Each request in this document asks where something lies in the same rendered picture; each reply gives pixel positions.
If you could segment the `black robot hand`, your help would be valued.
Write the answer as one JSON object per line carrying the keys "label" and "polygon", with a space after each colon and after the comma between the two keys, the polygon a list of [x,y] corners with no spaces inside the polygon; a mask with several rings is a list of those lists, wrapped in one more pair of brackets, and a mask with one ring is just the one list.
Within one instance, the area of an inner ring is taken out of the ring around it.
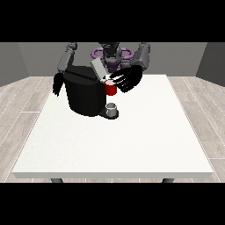
{"label": "black robot hand", "polygon": [[64,84],[63,73],[58,72],[57,74],[54,75],[53,81],[53,93],[56,96],[59,96],[63,84]]}
{"label": "black robot hand", "polygon": [[131,91],[142,79],[142,67],[132,65],[129,68],[120,69],[110,75],[114,85],[123,93]]}

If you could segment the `red pod holder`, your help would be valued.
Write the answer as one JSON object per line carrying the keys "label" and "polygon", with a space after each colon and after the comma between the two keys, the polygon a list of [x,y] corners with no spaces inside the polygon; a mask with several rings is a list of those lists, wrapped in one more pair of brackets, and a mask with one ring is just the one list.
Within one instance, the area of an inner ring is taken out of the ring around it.
{"label": "red pod holder", "polygon": [[105,84],[105,94],[108,96],[113,96],[117,93],[117,87],[115,83],[113,85]]}

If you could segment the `black coffee machine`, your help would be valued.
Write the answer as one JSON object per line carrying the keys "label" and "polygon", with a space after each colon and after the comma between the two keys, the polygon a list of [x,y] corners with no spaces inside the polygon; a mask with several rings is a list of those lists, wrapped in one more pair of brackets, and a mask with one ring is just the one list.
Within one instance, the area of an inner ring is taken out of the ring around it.
{"label": "black coffee machine", "polygon": [[98,80],[92,67],[70,65],[63,74],[69,107],[83,116],[102,116],[109,120],[119,117],[119,111],[110,117],[106,111],[105,86]]}

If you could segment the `pale grey machine lid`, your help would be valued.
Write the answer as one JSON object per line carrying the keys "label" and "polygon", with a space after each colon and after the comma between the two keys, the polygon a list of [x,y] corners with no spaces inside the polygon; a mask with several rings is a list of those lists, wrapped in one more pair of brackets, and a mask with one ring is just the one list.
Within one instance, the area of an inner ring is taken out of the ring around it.
{"label": "pale grey machine lid", "polygon": [[99,80],[102,80],[104,76],[107,74],[99,58],[96,58],[91,61],[91,67],[94,69],[94,72],[96,73],[96,76],[98,77]]}

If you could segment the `grey trunk with purple rings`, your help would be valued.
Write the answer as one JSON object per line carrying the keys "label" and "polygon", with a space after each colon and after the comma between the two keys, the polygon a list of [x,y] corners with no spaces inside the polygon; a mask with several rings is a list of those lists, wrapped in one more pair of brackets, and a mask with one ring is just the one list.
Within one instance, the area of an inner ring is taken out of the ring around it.
{"label": "grey trunk with purple rings", "polygon": [[91,51],[91,58],[99,58],[109,73],[128,68],[133,57],[134,51],[127,47],[121,47],[119,42],[101,43],[101,47]]}

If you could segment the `small grey cup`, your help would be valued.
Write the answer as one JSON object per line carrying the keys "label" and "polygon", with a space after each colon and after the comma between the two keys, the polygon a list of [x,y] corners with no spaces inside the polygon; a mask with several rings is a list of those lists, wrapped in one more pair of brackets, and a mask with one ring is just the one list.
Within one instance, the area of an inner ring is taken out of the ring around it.
{"label": "small grey cup", "polygon": [[114,104],[114,103],[108,103],[106,106],[106,114],[109,116],[109,117],[113,117],[116,115],[117,113],[117,106]]}

